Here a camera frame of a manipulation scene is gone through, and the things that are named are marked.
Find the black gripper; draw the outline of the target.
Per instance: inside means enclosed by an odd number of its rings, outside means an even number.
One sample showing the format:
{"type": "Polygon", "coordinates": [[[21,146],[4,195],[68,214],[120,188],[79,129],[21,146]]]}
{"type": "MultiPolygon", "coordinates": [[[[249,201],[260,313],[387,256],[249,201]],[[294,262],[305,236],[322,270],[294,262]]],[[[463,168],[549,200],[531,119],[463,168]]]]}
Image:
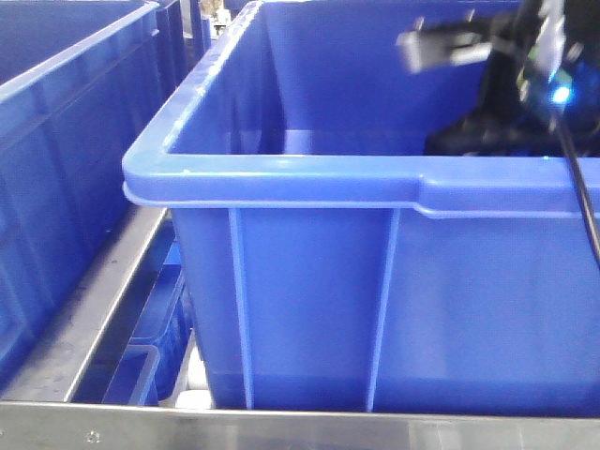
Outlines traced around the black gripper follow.
{"type": "Polygon", "coordinates": [[[430,134],[426,155],[560,157],[558,115],[577,156],[598,157],[598,2],[524,1],[490,34],[476,107],[430,134]]]}

